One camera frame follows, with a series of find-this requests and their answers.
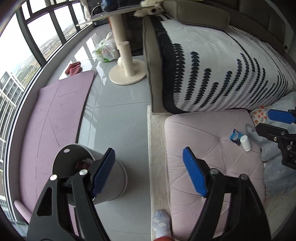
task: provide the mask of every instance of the white sock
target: white sock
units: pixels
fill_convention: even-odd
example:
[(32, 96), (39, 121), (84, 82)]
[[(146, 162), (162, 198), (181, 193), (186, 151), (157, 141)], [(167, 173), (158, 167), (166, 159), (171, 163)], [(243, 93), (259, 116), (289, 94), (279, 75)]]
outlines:
[(170, 217), (164, 210), (158, 210), (152, 218), (152, 228), (156, 237), (171, 236)]

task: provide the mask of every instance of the red pants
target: red pants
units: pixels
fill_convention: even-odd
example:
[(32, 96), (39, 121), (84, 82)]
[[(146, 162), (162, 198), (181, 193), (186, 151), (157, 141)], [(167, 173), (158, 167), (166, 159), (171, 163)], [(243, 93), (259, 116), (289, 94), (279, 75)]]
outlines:
[(163, 237), (159, 237), (157, 239), (154, 239), (154, 241), (175, 241), (175, 240), (170, 236), (163, 236)]

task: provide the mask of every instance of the stuffed toy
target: stuffed toy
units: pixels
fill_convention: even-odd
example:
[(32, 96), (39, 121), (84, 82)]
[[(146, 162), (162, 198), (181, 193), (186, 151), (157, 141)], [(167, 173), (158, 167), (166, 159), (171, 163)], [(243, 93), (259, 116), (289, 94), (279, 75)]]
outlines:
[[(142, 7), (149, 7), (149, 8), (144, 8), (144, 9), (140, 9), (137, 10), (134, 13), (134, 16), (136, 17), (144, 17), (146, 15), (157, 15), (157, 14), (161, 14), (164, 12), (161, 3), (164, 0), (144, 0), (142, 1), (140, 4)], [(203, 0), (188, 0), (188, 1), (194, 1), (194, 2), (198, 2), (198, 1), (203, 1)]]

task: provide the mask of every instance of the metal screw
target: metal screw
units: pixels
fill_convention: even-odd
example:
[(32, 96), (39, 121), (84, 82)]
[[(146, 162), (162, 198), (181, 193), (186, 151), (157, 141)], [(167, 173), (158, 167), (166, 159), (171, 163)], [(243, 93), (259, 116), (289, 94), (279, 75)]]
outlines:
[(210, 173), (213, 174), (213, 175), (217, 175), (219, 173), (219, 171), (216, 168), (212, 168), (210, 170)]
[(51, 181), (54, 181), (54, 180), (57, 179), (57, 175), (53, 174), (53, 175), (50, 176), (49, 179), (50, 179)]
[(242, 175), (241, 175), (241, 179), (243, 179), (243, 180), (248, 180), (248, 176), (247, 176), (246, 174), (242, 174)]
[(84, 176), (87, 174), (87, 170), (86, 169), (82, 169), (79, 171), (79, 175)]

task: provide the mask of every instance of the cat scratching post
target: cat scratching post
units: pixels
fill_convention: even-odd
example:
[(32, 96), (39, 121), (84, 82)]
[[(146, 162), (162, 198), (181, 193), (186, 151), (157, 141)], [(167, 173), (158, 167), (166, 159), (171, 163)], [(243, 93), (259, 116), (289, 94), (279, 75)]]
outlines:
[(116, 47), (119, 50), (121, 56), (118, 60), (118, 64), (115, 65), (109, 72), (109, 78), (115, 84), (133, 84), (146, 76), (145, 62), (138, 59), (132, 59), (131, 48), (129, 42), (126, 41), (121, 14), (149, 7), (152, 6), (142, 7), (140, 5), (134, 5), (130, 7), (122, 7), (112, 12), (103, 12), (92, 16), (90, 21), (76, 25), (80, 26), (86, 23), (101, 20), (103, 18), (109, 18)]
[(120, 58), (109, 72), (110, 80), (118, 85), (129, 85), (143, 79), (146, 76), (145, 62), (132, 59), (129, 42), (118, 42), (117, 48)]

